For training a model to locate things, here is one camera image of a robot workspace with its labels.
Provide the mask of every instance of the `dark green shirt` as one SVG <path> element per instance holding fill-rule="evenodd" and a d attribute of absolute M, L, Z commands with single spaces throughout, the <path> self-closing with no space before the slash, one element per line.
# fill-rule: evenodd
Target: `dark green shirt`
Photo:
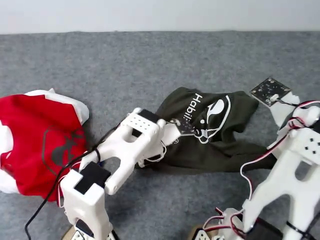
<path fill-rule="evenodd" d="M 152 168 L 173 172 L 236 172 L 262 155 L 266 148 L 236 140 L 258 108 L 258 101 L 243 91 L 203 93 L 180 87 L 172 92 L 156 112 L 168 122 L 186 120 L 196 129 L 195 135 L 181 136 L 167 147 L 167 153 Z M 275 164 L 273 155 L 247 166 L 245 170 L 266 168 Z"/>

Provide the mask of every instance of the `mounting hole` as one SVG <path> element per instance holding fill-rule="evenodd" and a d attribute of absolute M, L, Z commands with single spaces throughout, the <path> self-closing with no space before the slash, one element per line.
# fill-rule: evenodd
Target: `mounting hole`
<path fill-rule="evenodd" d="M 308 163 L 301 161 L 294 173 L 296 179 L 299 181 L 303 181 L 306 178 L 309 171 L 311 170 L 311 167 L 312 166 L 309 165 Z"/>
<path fill-rule="evenodd" d="M 102 167 L 107 169 L 111 174 L 114 174 L 120 167 L 120 162 L 120 158 L 113 156 L 102 161 Z"/>

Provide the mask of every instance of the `carpet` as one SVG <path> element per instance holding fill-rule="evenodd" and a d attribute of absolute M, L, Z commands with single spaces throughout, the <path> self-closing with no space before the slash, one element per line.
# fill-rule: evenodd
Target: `carpet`
<path fill-rule="evenodd" d="M 302 101 L 319 99 L 320 32 L 109 32 L 0 35 L 0 97 L 36 89 L 86 103 L 93 144 L 135 107 L 157 110 L 175 88 L 246 91 L 273 76 Z M 259 106 L 246 131 L 262 145 L 276 138 L 271 113 Z M 268 170 L 250 171 L 254 185 Z M 121 239 L 184 240 L 215 207 L 240 209 L 248 196 L 239 173 L 170 175 L 135 171 L 105 207 Z M 261 217 L 281 228 L 289 198 Z M 24 224 L 42 199 L 0 193 L 0 239 L 27 239 Z M 64 211 L 47 204 L 30 225 L 34 240 L 58 240 L 69 228 Z M 320 223 L 312 233 L 320 238 Z"/>

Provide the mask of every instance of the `red cloth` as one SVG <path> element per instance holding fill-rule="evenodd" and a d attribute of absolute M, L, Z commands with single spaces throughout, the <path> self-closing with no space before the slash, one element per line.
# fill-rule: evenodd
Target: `red cloth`
<path fill-rule="evenodd" d="M 84 131 L 71 104 L 44 95 L 7 96 L 0 98 L 0 121 L 13 135 L 13 150 L 0 156 L 0 167 L 14 177 L 22 195 L 45 198 L 62 167 L 86 151 Z M 49 201 L 55 200 L 52 194 Z"/>

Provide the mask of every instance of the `white wall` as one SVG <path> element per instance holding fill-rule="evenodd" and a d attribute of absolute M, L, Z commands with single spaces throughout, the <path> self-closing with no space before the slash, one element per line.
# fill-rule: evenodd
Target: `white wall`
<path fill-rule="evenodd" d="M 320 30 L 320 0 L 0 0 L 0 34 Z"/>

